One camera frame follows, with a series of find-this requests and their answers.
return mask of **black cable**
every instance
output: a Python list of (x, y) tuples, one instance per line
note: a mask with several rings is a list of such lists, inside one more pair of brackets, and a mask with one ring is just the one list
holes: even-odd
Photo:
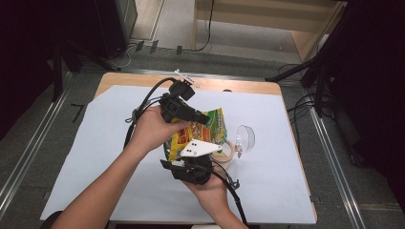
[(205, 49), (205, 47), (208, 45), (209, 40), (211, 39), (211, 22), (212, 22), (212, 12), (214, 11), (214, 3), (215, 3), (215, 0), (212, 0), (211, 12), (209, 13), (208, 39), (206, 40), (205, 45), (202, 48), (197, 49), (197, 50), (184, 50), (184, 51), (199, 52), (199, 51), (202, 51), (203, 49)]
[(132, 132), (134, 131), (134, 128), (135, 128), (135, 124), (136, 124), (136, 122), (138, 121), (138, 119), (140, 118), (140, 116), (143, 114), (144, 110), (145, 110), (146, 108), (148, 108), (150, 105), (152, 105), (153, 103), (155, 103), (155, 102), (153, 102), (152, 104), (146, 105), (146, 103), (147, 103), (148, 100), (149, 100), (149, 97), (152, 95), (152, 93), (156, 90), (156, 88), (157, 88), (158, 86), (160, 86), (162, 83), (164, 83), (164, 82), (166, 82), (166, 81), (169, 81), (169, 80), (171, 80), (171, 81), (173, 81), (173, 82), (176, 82), (176, 81), (177, 81), (177, 79), (175, 79), (175, 78), (173, 78), (173, 77), (164, 78), (163, 80), (159, 81), (159, 82), (151, 89), (151, 91), (148, 93), (148, 95), (143, 99), (142, 103), (141, 103), (140, 106), (138, 107), (138, 110), (136, 111), (136, 113), (135, 113), (134, 116), (132, 117), (132, 118), (133, 118), (133, 119), (132, 119), (132, 123), (131, 123), (131, 125), (129, 126), (127, 135), (126, 135), (126, 137), (125, 137), (124, 148), (126, 147), (126, 145), (128, 144), (129, 140), (131, 139)]
[(215, 164), (217, 164), (219, 166), (219, 168), (221, 169), (221, 171), (226, 175), (226, 178), (228, 180), (228, 182), (230, 183), (230, 185), (232, 186), (232, 188), (234, 190), (239, 188), (239, 180), (237, 179), (236, 182), (233, 181), (232, 177), (230, 176), (230, 174), (226, 171), (226, 169), (217, 161), (213, 160), (212, 162), (214, 162)]
[[(298, 99), (298, 101), (295, 103), (295, 106), (293, 108), (287, 109), (288, 113), (293, 112), (293, 117), (289, 121), (290, 121), (290, 124), (294, 124), (298, 153), (301, 152), (301, 139), (300, 139), (300, 133), (299, 133), (299, 130), (298, 130), (297, 120), (300, 117), (303, 117), (304, 115), (306, 115), (308, 113), (308, 111), (309, 111), (308, 108), (314, 107), (315, 101), (311, 100), (311, 101), (307, 101), (307, 102), (304, 102), (304, 103), (301, 103), (301, 104), (300, 104), (300, 102), (303, 99), (305, 99), (305, 98), (307, 98), (309, 96), (313, 96), (313, 95), (315, 95), (315, 94), (306, 94), (306, 95), (304, 95), (303, 97)], [(330, 95), (327, 95), (327, 94), (322, 94), (322, 96), (331, 97)], [(325, 108), (325, 107), (328, 108), (329, 107), (329, 102), (328, 101), (327, 102), (322, 102), (321, 105), (322, 105), (323, 108)], [(300, 109), (300, 108), (306, 108), (306, 109), (304, 109), (304, 110), (297, 113), (297, 109)]]
[(148, 102), (149, 97), (152, 95), (152, 93), (158, 88), (158, 86), (160, 86), (161, 84), (163, 84), (166, 81), (171, 80), (173, 83), (177, 81), (177, 79), (173, 78), (173, 77), (168, 77), (168, 78), (164, 78), (163, 80), (159, 81), (152, 89), (151, 91), (148, 93), (148, 95), (143, 99), (142, 103), (140, 104), (136, 115), (135, 115), (135, 119), (138, 120), (140, 118), (140, 115), (142, 115), (142, 111), (144, 110), (144, 106), (145, 104)]

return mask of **metal rail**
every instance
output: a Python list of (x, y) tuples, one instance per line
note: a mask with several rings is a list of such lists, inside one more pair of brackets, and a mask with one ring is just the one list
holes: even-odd
[(36, 153), (38, 152), (39, 147), (42, 144), (42, 141), (47, 135), (55, 117), (57, 116), (60, 108), (63, 105), (63, 102), (65, 101), (66, 95), (69, 91), (73, 79), (73, 75), (71, 73), (67, 73), (65, 78), (66, 87), (64, 91), (62, 92), (60, 97), (51, 104), (50, 108), (46, 112), (44, 118), (33, 134), (23, 155), (18, 160), (5, 185), (0, 191), (0, 220), (6, 213), (6, 210), (8, 209), (13, 197), (15, 196), (15, 193), (17, 192), (18, 187), (20, 186), (25, 174), (30, 169), (30, 166), (36, 156)]

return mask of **snack bag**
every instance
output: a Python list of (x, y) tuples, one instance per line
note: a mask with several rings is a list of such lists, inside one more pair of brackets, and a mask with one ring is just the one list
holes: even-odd
[(193, 122), (188, 127), (174, 133), (164, 144), (164, 154), (168, 161), (180, 157), (180, 152), (193, 138), (206, 142), (223, 145), (226, 142), (226, 127), (223, 110), (217, 109), (203, 113), (210, 117), (206, 125)]

